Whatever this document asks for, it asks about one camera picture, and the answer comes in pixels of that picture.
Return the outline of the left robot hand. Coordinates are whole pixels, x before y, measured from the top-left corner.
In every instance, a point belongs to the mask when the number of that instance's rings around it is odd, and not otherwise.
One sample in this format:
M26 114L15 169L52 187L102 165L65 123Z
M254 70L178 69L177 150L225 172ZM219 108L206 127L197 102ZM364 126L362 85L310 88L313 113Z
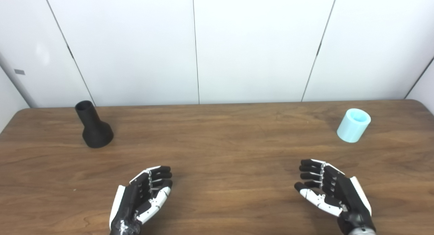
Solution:
M110 212L111 235L139 235L141 227L162 208L172 190L168 166L151 167L119 185Z

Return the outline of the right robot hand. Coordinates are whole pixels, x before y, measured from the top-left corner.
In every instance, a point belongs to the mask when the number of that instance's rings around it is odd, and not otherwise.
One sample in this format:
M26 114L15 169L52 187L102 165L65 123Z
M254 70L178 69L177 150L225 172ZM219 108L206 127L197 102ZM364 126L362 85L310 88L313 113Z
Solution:
M337 218L344 235L375 235L372 208L358 179L347 177L328 162L303 159L299 166L303 182L294 188L318 209Z

